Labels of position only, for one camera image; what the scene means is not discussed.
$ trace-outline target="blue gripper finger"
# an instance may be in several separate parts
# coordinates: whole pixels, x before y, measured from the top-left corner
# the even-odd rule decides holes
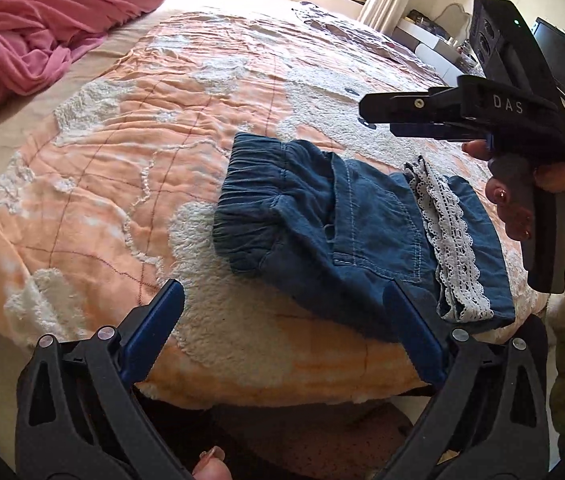
[[[441,343],[444,332],[437,329],[439,324],[445,322],[436,312],[435,298],[418,286],[389,282],[383,293],[383,304],[418,377],[437,388],[442,386],[447,380],[448,360],[446,349]],[[426,312],[429,316],[424,316],[423,319],[419,311]]]
[[[127,388],[144,381],[184,310],[184,289],[168,280],[148,305],[137,306],[118,327],[120,379]]]

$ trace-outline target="fingernail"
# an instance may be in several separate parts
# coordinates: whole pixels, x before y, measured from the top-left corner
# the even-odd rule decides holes
[[[504,189],[498,188],[494,191],[494,199],[496,200],[496,203],[506,204],[508,198],[507,192]]]
[[[200,453],[200,462],[196,464],[192,474],[198,474],[200,471],[207,467],[207,464],[212,458],[217,458],[218,460],[225,460],[225,452],[218,446],[212,447],[209,451],[203,451]]]

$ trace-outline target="white fluffy pattern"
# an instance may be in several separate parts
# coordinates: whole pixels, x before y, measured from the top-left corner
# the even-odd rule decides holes
[[[5,206],[11,214],[22,213],[24,188],[34,178],[34,172],[24,164],[22,155],[15,152],[5,173],[0,175],[0,207]]]
[[[184,37],[182,34],[174,34],[173,36],[154,36],[154,39],[149,44],[149,49],[156,49],[161,52],[170,53],[178,52],[184,46],[192,42]]]
[[[120,98],[136,87],[134,80],[112,81],[98,78],[54,110],[60,133],[56,146],[66,146],[89,137],[104,121],[120,113]]]
[[[214,209],[207,203],[187,203],[169,228],[176,259],[169,275],[186,293],[174,335],[182,351],[216,377],[245,386],[280,384],[292,368],[293,352],[275,317],[310,316],[261,280],[232,274],[213,249]]]
[[[192,77],[211,95],[230,95],[247,73],[247,56],[223,56],[207,59]]]
[[[159,114],[156,116],[156,120],[159,123],[175,123],[181,113],[181,110],[165,110],[163,112],[159,112]]]
[[[277,134],[282,140],[296,139],[297,127],[309,124],[345,146],[343,158],[354,158],[359,153],[400,169],[406,161],[426,153],[428,163],[440,173],[449,176],[458,173],[450,156],[460,155],[460,147],[449,142],[395,137],[387,124],[377,124],[371,129],[359,122],[358,102],[363,95],[380,89],[370,88],[353,76],[319,67],[290,64],[286,77],[285,91],[293,114],[278,126]],[[437,152],[431,150],[430,143],[437,146]],[[490,177],[482,162],[466,160],[466,166],[480,179]]]
[[[151,191],[149,189],[149,171],[154,167],[156,163],[156,154],[158,152],[154,152],[149,164],[144,166],[140,170],[140,179],[142,181],[142,194],[131,204],[130,209],[125,213],[124,221],[122,222],[122,232],[124,234],[125,245],[130,250],[131,255],[136,258],[137,260],[143,262],[144,264],[153,265],[156,267],[156,273],[158,276],[164,274],[163,271],[163,258],[160,256],[149,256],[149,254],[141,251],[131,236],[131,219],[133,218],[134,213],[136,212],[137,208],[147,202],[149,197],[151,196]]]
[[[76,187],[76,181],[73,177],[60,178],[53,183],[53,187],[61,193],[70,193]]]
[[[53,333],[60,341],[91,337],[86,328],[84,299],[58,269],[36,270],[24,288],[6,300],[5,317],[12,339],[33,347],[40,336]]]

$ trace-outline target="bedspread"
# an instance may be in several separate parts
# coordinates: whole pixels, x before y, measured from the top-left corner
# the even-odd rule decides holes
[[[496,219],[484,163],[358,117],[365,93],[416,91],[437,76],[403,52],[380,57],[312,27],[235,8],[178,14],[33,128],[0,176],[0,333],[29,347],[44,333],[89,337],[176,278],[186,309],[140,386],[151,397],[282,406],[419,386],[399,344],[314,318],[213,250],[237,131],[307,139],[386,172],[425,153],[468,179]],[[517,308],[517,324],[490,336],[503,340],[543,298],[495,226]]]

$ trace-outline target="pocket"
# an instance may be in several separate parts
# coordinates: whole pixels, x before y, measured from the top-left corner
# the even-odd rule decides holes
[[[418,204],[402,173],[385,175],[358,160],[333,156],[337,266],[419,283],[429,248]]]

